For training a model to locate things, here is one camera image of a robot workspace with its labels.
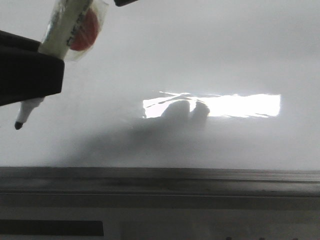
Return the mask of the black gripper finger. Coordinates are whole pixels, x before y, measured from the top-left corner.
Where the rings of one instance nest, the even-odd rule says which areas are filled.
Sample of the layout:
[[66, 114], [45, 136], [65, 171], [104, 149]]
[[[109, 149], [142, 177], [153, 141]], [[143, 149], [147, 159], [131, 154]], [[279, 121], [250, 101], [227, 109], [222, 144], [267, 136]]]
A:
[[0, 105], [62, 91], [65, 63], [38, 52], [40, 42], [0, 32]]
[[123, 7], [123, 6], [126, 6], [126, 5], [129, 5], [131, 3], [134, 3], [138, 0], [114, 0], [114, 3], [117, 7]]

